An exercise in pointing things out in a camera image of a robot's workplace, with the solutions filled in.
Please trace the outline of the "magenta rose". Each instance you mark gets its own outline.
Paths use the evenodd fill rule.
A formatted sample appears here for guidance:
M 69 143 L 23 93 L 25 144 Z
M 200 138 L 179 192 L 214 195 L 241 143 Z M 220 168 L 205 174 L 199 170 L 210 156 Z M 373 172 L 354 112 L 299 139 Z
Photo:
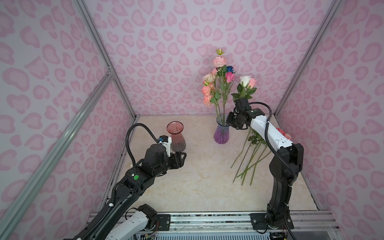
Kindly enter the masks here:
M 229 94 L 232 89 L 235 74 L 232 72 L 225 73 L 225 77 L 222 81 L 222 95 L 223 95 L 223 114 L 226 113 L 226 103 L 229 98 Z

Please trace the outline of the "cream white rose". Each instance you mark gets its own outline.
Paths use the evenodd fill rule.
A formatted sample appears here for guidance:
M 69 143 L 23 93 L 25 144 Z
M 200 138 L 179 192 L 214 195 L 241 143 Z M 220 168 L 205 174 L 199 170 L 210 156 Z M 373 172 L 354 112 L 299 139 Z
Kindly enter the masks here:
M 214 80 L 215 80 L 215 76 L 212 73 L 209 73 L 209 74 L 206 74 L 205 76 L 203 76 L 203 83 L 205 85 L 209 85 Z

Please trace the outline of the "pink rose spray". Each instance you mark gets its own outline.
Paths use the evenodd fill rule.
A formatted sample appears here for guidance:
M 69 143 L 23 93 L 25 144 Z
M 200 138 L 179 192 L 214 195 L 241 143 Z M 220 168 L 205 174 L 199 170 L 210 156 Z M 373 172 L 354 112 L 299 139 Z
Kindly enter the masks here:
M 215 76 L 215 80 L 209 85 L 203 83 L 202 93 L 204 105 L 213 105 L 217 116 L 219 116 L 222 114 L 220 102 L 223 107 L 222 81 L 225 73 L 227 73 L 227 58 L 223 56 L 224 52 L 221 48 L 218 48 L 216 53 L 217 56 L 212 61 L 214 69 L 210 72 Z

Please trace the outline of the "red glass vase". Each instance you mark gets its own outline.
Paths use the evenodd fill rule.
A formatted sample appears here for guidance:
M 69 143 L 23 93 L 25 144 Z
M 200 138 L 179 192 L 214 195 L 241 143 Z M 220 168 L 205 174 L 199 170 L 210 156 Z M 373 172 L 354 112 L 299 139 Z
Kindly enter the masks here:
M 171 148 L 174 152 L 183 152 L 186 149 L 183 130 L 184 125 L 179 121 L 172 121 L 167 125 L 167 131 L 172 138 Z

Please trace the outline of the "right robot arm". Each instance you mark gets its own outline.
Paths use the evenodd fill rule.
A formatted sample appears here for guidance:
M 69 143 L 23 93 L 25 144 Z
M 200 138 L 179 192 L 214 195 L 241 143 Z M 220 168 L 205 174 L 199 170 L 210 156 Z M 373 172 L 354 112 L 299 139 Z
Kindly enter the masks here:
M 252 109 L 247 98 L 235 100 L 235 108 L 226 123 L 237 130 L 251 128 L 266 142 L 274 154 L 269 169 L 274 178 L 272 197 L 267 205 L 264 223 L 268 229 L 288 227 L 289 202 L 292 189 L 303 168 L 304 148 L 286 138 L 271 124 L 272 114 L 266 116 L 260 109 Z

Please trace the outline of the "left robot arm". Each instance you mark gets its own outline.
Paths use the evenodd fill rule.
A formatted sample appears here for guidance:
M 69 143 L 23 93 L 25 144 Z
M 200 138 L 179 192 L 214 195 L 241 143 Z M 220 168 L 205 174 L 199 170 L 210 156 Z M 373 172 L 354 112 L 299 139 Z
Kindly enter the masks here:
M 168 170 L 183 167 L 186 157 L 187 154 L 183 152 L 167 154 L 167 148 L 162 144 L 151 145 L 145 157 L 115 184 L 110 200 L 97 216 L 73 239 L 106 239 L 130 206 L 154 184 L 155 178 L 165 175 Z

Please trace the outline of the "blue rose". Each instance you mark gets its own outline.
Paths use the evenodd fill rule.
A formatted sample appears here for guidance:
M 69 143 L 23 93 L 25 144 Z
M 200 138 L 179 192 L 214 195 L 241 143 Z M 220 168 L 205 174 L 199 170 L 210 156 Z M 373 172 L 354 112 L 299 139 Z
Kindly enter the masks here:
M 227 72 L 233 73 L 234 68 L 232 66 L 227 66 Z

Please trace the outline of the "purple blue glass vase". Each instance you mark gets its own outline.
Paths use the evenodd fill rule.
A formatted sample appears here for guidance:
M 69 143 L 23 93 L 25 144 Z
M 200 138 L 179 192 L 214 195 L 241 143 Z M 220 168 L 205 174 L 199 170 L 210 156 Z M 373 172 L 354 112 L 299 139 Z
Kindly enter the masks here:
M 218 127 L 214 134 L 214 140 L 220 145 L 226 144 L 230 138 L 230 126 L 227 125 L 226 119 L 226 115 L 224 114 L 217 117 Z

